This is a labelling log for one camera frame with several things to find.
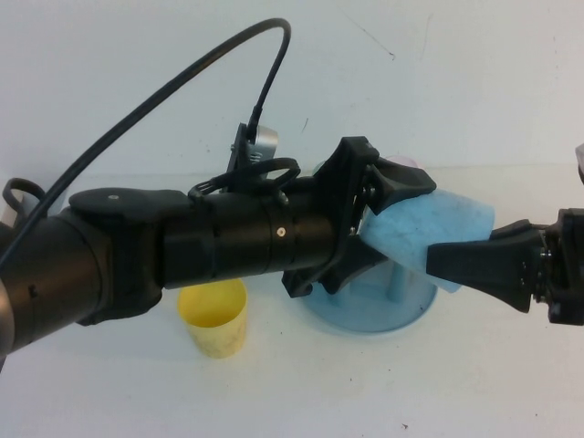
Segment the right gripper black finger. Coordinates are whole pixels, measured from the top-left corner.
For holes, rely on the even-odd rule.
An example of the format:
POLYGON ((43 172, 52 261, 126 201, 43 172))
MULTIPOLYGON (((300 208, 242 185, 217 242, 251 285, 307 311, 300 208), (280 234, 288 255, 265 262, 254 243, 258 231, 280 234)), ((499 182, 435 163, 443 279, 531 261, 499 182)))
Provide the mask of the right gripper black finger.
POLYGON ((527 219, 497 228, 490 234, 490 240, 493 242, 504 240, 548 242, 557 238, 556 224, 532 224, 527 219))
POLYGON ((470 287, 523 313, 543 294, 543 249, 538 236, 431 245, 426 273, 470 287))

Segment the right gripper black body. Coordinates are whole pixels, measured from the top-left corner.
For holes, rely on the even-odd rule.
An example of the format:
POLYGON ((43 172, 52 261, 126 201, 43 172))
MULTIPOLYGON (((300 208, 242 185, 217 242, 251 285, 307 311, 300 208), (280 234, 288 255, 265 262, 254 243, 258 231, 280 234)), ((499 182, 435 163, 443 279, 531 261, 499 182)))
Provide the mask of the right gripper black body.
POLYGON ((537 233, 528 269, 527 302, 547 305, 551 324, 583 324, 583 211, 561 209, 553 224, 527 224, 537 233))

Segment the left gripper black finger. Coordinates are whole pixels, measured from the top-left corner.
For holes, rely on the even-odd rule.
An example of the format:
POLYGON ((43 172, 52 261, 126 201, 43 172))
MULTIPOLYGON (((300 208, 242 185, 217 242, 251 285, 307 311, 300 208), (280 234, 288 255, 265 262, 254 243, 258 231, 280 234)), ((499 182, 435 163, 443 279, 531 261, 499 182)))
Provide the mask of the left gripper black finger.
POLYGON ((366 205, 374 214, 404 200, 432 193, 437 185, 419 168, 379 158, 365 173, 366 205))
POLYGON ((321 285, 329 295, 335 295, 361 274, 387 261, 386 255, 367 245, 359 236, 351 236, 340 259, 321 277, 321 285))

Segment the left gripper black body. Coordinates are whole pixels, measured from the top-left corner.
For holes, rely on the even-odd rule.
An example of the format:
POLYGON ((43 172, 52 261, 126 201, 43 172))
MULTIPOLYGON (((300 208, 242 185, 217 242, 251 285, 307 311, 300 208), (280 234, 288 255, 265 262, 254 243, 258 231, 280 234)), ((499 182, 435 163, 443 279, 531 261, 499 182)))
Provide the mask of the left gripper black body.
POLYGON ((364 137, 344 137, 300 193, 307 210, 297 216, 295 258, 282 283, 291 297, 312 292, 325 271, 337 262, 363 213, 360 200, 365 173, 379 153, 364 137))

